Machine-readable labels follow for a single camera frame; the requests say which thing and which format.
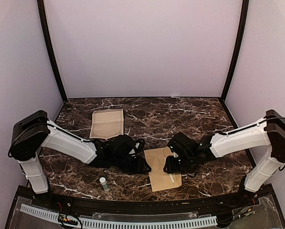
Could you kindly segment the brown kraft envelope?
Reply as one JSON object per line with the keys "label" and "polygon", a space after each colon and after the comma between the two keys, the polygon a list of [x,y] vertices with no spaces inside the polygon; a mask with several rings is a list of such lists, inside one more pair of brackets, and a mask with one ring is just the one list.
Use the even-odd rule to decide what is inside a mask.
{"label": "brown kraft envelope", "polygon": [[168,147],[145,150],[144,154],[147,163],[152,168],[148,174],[153,192],[173,189],[182,185],[181,174],[173,174],[175,182],[172,183],[169,174],[163,171],[166,158],[173,156]]}

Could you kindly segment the beige lined stationery sheet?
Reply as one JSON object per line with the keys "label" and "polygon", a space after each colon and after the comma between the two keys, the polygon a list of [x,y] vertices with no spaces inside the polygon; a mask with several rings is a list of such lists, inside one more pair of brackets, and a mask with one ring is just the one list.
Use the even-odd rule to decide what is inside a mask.
{"label": "beige lined stationery sheet", "polygon": [[123,134],[123,109],[106,109],[93,112],[90,138],[107,140]]}

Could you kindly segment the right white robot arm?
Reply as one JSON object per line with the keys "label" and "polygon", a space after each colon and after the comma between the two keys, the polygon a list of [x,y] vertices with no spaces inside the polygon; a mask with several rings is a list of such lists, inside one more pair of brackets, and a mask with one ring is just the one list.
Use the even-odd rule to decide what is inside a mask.
{"label": "right white robot arm", "polygon": [[240,128],[206,135],[199,142],[184,133],[175,134],[167,144],[173,155],[167,157],[163,171],[169,174],[194,172],[199,165],[234,152],[259,146],[267,150],[257,166],[245,176],[233,203],[243,207],[277,170],[285,165],[285,117],[275,110]]}

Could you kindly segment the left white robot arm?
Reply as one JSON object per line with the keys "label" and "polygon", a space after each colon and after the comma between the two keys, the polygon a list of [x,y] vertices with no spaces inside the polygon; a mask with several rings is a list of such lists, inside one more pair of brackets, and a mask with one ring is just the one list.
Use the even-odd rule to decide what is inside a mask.
{"label": "left white robot arm", "polygon": [[62,129],[44,110],[39,110],[14,125],[8,157],[19,162],[38,200],[45,207],[53,208],[57,198],[50,192],[49,181],[38,159],[42,148],[59,151],[92,167],[113,166],[124,173],[145,174],[151,167],[141,155],[144,145],[144,139],[134,140],[128,135],[106,141],[87,140]]}

